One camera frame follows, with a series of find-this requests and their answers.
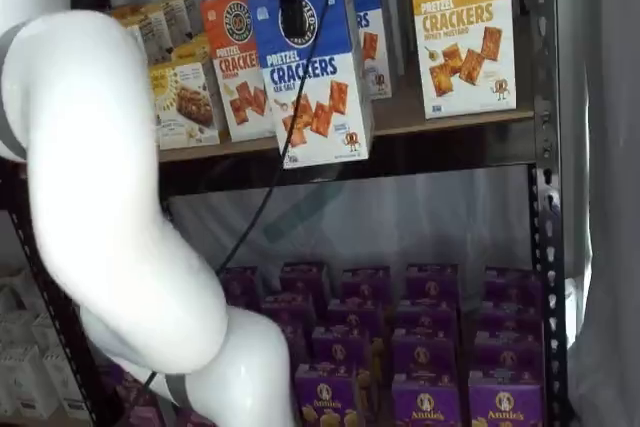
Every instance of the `pretzel cracker box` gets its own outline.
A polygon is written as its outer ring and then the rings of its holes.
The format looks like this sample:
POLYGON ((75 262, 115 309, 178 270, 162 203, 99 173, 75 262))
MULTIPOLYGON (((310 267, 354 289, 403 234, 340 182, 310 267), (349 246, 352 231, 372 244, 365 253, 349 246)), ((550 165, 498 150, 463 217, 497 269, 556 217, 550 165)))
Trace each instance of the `pretzel cracker box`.
POLYGON ((511 0, 413 0, 427 118, 516 108, 511 0))
POLYGON ((272 136, 248 0, 204 0, 201 10, 231 140, 272 136))
POLYGON ((353 0, 328 0, 321 32, 318 27, 325 0, 301 2, 306 35, 288 39, 280 22, 280 1, 249 0, 280 149, 293 120, 305 64, 319 36, 285 168, 366 159, 373 139, 373 116, 353 0))

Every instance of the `orange cracker box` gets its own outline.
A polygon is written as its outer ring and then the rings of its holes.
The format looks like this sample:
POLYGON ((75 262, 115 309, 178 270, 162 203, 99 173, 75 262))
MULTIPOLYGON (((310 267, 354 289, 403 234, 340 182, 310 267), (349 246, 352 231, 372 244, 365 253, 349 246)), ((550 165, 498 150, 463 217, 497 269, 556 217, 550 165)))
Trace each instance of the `orange cracker box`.
POLYGON ((231 139, 273 135, 248 0, 204 0, 201 9, 231 139))
POLYGON ((516 107, 511 0, 413 0, 426 117, 516 107))

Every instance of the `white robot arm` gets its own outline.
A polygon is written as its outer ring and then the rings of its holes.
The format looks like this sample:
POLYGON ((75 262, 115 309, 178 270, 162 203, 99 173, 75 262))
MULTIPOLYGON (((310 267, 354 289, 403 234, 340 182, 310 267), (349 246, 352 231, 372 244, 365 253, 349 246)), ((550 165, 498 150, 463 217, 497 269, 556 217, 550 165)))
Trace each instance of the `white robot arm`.
POLYGON ((0 156, 28 157, 47 269, 89 338, 152 389, 221 427, 293 426, 286 341, 226 306, 157 196, 153 98, 135 41, 69 0, 0 6, 0 156))

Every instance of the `product packaging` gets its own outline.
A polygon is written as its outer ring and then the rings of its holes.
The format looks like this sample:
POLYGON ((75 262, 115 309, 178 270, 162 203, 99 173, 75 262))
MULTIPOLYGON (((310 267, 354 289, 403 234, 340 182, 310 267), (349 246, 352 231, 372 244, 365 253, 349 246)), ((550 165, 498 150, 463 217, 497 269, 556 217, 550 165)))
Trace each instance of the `product packaging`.
POLYGON ((371 102, 364 83, 362 49, 353 0, 301 0, 306 34, 285 37, 280 0, 249 0, 260 66, 280 149, 293 122, 295 101, 314 42, 314 58, 293 125, 285 168, 361 160, 373 136, 371 102))
POLYGON ((167 62, 149 73, 160 149, 219 144, 227 126, 209 59, 167 62))
POLYGON ((511 0, 413 0, 427 118, 516 108, 511 0))
POLYGON ((273 118, 248 0, 204 0, 201 10, 231 139, 272 136, 273 118))
POLYGON ((36 345, 16 345, 0 354, 0 365, 24 417, 48 419, 58 396, 36 345))

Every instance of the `cracker image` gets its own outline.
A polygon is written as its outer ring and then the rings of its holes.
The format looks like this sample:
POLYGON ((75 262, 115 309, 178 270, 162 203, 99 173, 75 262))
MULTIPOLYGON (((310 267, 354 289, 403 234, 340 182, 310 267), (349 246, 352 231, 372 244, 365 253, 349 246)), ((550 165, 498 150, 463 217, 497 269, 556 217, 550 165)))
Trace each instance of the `cracker image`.
POLYGON ((313 120, 311 121, 311 131, 323 137, 328 137, 332 115, 333 111, 327 104, 316 102, 316 110, 313 112, 313 120))
POLYGON ((267 94, 264 89, 258 87, 253 88, 253 110, 258 115, 264 115, 264 110, 267 106, 267 94))
MULTIPOLYGON (((289 128, 291 127, 292 120, 293 120, 293 115, 290 115, 282 119, 282 125, 284 125, 284 129, 286 132, 289 132, 289 128)), ((304 131, 299 128, 294 128, 293 134, 291 135, 291 147, 297 147, 298 145, 303 145, 306 143, 307 143, 307 138, 304 135, 304 131)))
POLYGON ((462 67, 462 55, 460 55, 460 48, 458 44, 451 44, 449 47, 442 51, 442 57, 444 57, 444 63, 449 68, 449 76, 453 77, 460 73, 462 67))
MULTIPOLYGON (((291 103, 291 108, 295 109, 295 100, 291 103)), ((298 105, 298 120, 296 122, 296 128, 306 129, 311 127, 311 121, 313 120, 313 109, 311 108, 311 102, 309 102, 309 96, 302 94, 300 97, 300 104, 298 105)))
POLYGON ((236 121, 237 125, 244 124, 245 122, 249 122, 249 116, 247 115, 247 109, 244 108, 242 100, 240 99, 231 99, 229 101, 231 105, 231 110, 233 112, 233 118, 236 121))
POLYGON ((362 55, 364 60, 376 60, 378 51, 378 34, 372 34, 371 32, 364 33, 364 39, 362 40, 362 55))
POLYGON ((460 79, 465 82, 476 85, 480 71, 484 64, 484 57, 475 50, 468 49, 467 56, 464 58, 462 68, 460 69, 460 79))
POLYGON ((253 92, 251 92, 251 87, 249 87, 249 82, 244 81, 236 85, 236 92, 238 92, 238 97, 240 97, 244 108, 254 110, 255 102, 253 100, 253 92))
POLYGON ((497 27, 485 27, 482 37, 482 50, 485 59, 498 60, 500 55, 500 42, 502 41, 502 29, 497 27))
POLYGON ((209 127, 213 122, 213 109, 209 97, 184 85, 180 86, 176 96, 176 110, 187 119, 209 127))
POLYGON ((336 114, 345 115, 347 113, 349 84, 332 80, 330 89, 329 108, 336 114))
POLYGON ((436 90, 436 95, 438 97, 442 97, 449 92, 453 92, 453 83, 449 76, 449 67, 447 64, 438 64, 433 67, 429 67, 429 73, 431 74, 433 88, 436 90))

